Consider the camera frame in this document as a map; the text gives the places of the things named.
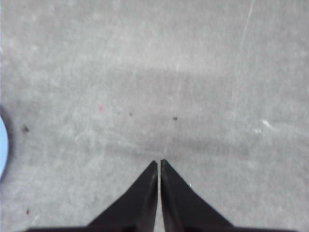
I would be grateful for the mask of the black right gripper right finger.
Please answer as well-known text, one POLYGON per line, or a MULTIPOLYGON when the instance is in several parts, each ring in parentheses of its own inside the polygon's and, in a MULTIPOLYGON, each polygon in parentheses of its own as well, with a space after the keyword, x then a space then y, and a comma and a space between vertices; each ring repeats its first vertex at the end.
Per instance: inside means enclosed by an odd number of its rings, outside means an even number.
POLYGON ((165 159, 161 160, 161 202, 165 227, 233 227, 165 159))

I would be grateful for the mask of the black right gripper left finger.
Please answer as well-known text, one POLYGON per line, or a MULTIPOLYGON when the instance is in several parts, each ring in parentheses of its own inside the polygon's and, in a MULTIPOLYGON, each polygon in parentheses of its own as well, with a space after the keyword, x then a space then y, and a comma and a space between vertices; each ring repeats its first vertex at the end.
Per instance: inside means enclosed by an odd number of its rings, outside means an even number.
POLYGON ((129 189, 88 225, 154 227, 158 200, 158 165, 152 161, 129 189))

